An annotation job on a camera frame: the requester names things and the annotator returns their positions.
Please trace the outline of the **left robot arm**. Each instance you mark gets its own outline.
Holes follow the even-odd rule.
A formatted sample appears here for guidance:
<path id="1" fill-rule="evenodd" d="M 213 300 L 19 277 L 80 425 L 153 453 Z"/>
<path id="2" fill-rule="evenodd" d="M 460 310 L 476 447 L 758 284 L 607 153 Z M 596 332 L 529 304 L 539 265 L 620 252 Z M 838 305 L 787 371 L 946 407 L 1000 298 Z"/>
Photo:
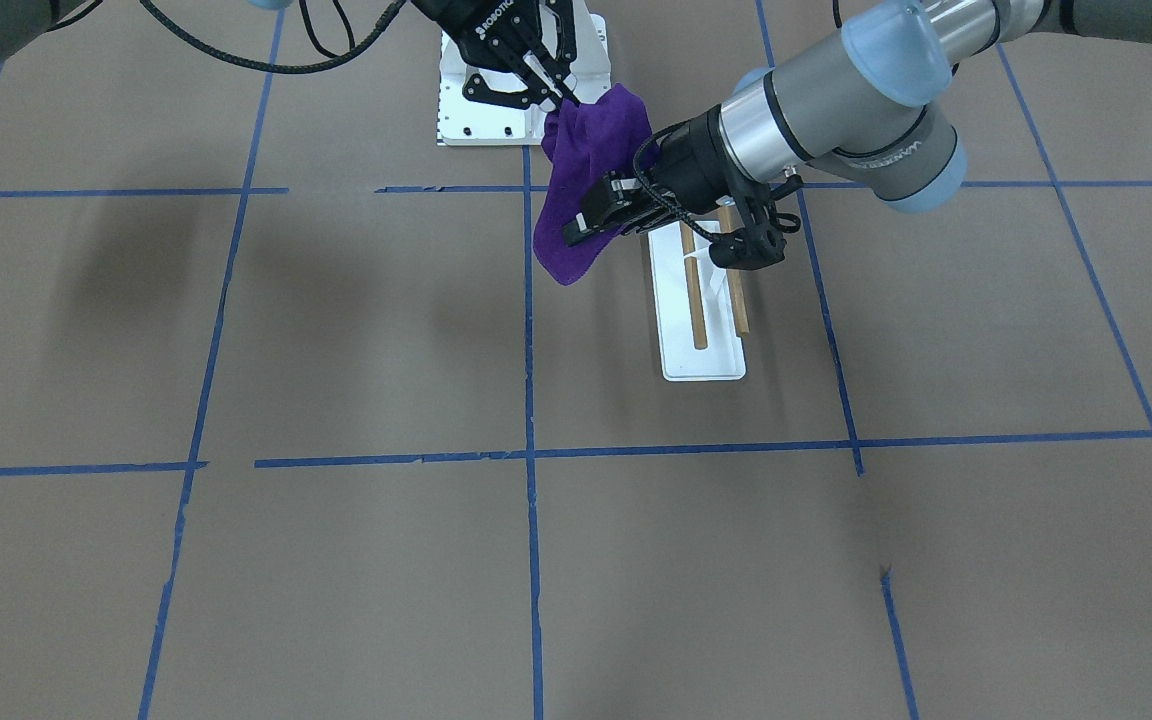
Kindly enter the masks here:
<path id="1" fill-rule="evenodd" d="M 872 188 L 893 209 L 941 204 L 965 170 L 934 108 L 961 61 L 1030 33 L 1152 44 L 1152 1 L 882 1 L 732 97 L 641 138 L 626 170 L 599 170 L 558 237 L 649 232 L 732 199 L 733 259 L 776 245 L 773 184 L 808 165 Z"/>

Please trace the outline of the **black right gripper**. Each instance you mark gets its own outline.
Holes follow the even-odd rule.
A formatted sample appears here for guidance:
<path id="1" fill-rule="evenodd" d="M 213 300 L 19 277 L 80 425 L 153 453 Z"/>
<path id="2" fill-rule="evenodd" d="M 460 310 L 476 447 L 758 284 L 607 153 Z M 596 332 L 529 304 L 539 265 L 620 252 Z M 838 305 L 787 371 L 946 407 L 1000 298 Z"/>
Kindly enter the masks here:
<path id="1" fill-rule="evenodd" d="M 462 97 L 507 109 L 581 105 L 573 88 L 579 58 L 571 1 L 416 1 L 472 67 Z M 495 88 L 483 70 L 515 73 L 521 88 Z"/>

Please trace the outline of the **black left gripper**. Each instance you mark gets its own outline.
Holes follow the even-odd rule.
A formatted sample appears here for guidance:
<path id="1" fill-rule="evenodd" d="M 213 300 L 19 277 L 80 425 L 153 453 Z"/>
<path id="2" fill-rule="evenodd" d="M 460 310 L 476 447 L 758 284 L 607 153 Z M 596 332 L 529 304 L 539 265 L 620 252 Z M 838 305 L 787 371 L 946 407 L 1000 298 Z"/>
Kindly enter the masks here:
<path id="1" fill-rule="evenodd" d="M 690 222 L 717 210 L 728 190 L 728 159 L 721 109 L 654 132 L 636 147 L 636 177 L 604 174 L 582 196 L 571 222 L 563 225 L 566 247 L 579 247 L 637 225 Z"/>

